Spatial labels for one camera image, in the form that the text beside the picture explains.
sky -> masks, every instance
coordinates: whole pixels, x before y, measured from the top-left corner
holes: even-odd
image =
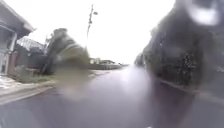
[[[150,31],[171,10],[174,0],[5,0],[36,30],[28,38],[44,43],[54,29],[87,46],[91,57],[131,64],[148,44]],[[89,36],[91,5],[94,11]]]

tree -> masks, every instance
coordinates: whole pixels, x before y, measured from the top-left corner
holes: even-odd
[[[89,55],[85,48],[78,45],[67,34],[67,29],[55,29],[49,39],[46,52],[46,63],[41,69],[42,74],[52,74],[58,65],[78,66],[84,68],[89,64]]]
[[[202,73],[211,69],[214,49],[211,33],[195,23],[176,4],[153,32],[149,44],[136,59],[158,78],[177,85],[199,85]]]

sidewalk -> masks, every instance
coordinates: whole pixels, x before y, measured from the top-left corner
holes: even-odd
[[[0,97],[2,97],[3,95],[10,95],[12,93],[17,93],[22,90],[47,87],[47,86],[52,86],[54,84],[55,84],[55,81],[23,84],[9,77],[0,76]]]

road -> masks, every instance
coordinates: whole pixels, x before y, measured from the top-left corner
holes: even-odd
[[[223,128],[224,106],[126,69],[0,106],[1,128]]]

building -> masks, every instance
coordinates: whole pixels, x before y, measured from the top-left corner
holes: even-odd
[[[34,28],[26,20],[0,1],[0,75],[8,73],[16,40],[32,31]]]

